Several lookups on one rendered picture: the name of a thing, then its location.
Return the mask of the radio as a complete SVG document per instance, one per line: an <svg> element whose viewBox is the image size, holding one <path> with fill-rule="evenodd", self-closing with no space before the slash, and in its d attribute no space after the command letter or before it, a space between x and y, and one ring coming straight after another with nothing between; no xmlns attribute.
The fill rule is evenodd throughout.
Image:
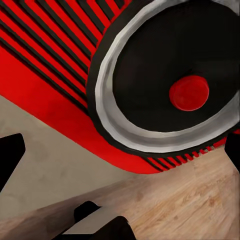
<svg viewBox="0 0 240 240"><path fill-rule="evenodd" d="M240 135L240 0L0 0L0 95L157 174Z"/></svg>

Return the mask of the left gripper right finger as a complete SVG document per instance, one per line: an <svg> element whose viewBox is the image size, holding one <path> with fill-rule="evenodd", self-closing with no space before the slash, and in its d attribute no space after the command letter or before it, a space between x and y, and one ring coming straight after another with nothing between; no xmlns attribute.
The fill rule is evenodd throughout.
<svg viewBox="0 0 240 240"><path fill-rule="evenodd" d="M224 150L240 172L240 135L229 133Z"/></svg>

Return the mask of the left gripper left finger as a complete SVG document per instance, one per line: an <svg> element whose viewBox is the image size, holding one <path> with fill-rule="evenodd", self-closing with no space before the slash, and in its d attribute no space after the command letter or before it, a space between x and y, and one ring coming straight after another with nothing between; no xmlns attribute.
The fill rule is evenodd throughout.
<svg viewBox="0 0 240 240"><path fill-rule="evenodd" d="M0 138L0 192L26 151L21 133Z"/></svg>

